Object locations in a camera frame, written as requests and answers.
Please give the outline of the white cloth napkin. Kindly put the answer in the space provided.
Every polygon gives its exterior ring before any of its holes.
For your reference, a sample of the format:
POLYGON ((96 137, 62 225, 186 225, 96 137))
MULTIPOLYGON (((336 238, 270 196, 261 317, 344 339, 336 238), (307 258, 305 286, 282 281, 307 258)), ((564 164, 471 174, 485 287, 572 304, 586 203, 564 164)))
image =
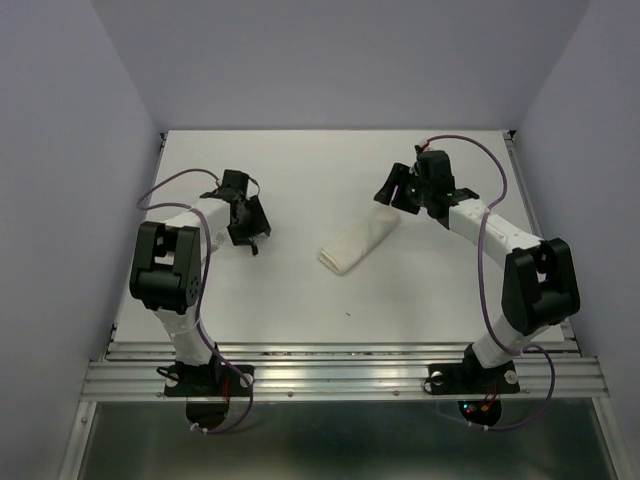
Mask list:
POLYGON ((378 205, 361 220, 323 246, 318 260, 332 273, 343 276, 371 253, 400 224, 400 214, 378 205))

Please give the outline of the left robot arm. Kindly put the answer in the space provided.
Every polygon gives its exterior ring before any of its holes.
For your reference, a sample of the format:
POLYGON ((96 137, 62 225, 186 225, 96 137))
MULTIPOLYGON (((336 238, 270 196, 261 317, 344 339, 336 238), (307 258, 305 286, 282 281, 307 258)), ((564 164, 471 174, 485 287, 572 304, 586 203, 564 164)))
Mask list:
POLYGON ((250 395, 253 368, 233 367, 222 358, 201 308, 217 237, 256 255, 257 237, 271 233, 259 196, 249 192, 254 182, 227 169, 194 204, 176 203, 178 215, 139 226, 129 291, 160 320, 173 345, 173 363, 156 370, 168 397, 250 395))

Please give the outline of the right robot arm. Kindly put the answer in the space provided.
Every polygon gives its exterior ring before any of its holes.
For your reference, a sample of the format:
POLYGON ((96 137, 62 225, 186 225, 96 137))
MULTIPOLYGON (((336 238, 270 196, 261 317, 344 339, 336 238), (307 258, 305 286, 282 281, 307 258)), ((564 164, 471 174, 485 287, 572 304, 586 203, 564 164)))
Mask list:
POLYGON ((458 363, 433 364, 424 389, 432 395, 519 392, 514 360, 549 327, 580 308, 569 245, 544 240, 493 213, 479 195, 459 188, 449 156, 423 150, 413 165, 393 165, 375 201, 418 214, 426 211, 444 228, 472 242, 477 259, 490 257, 503 271, 501 314, 470 344, 458 363))

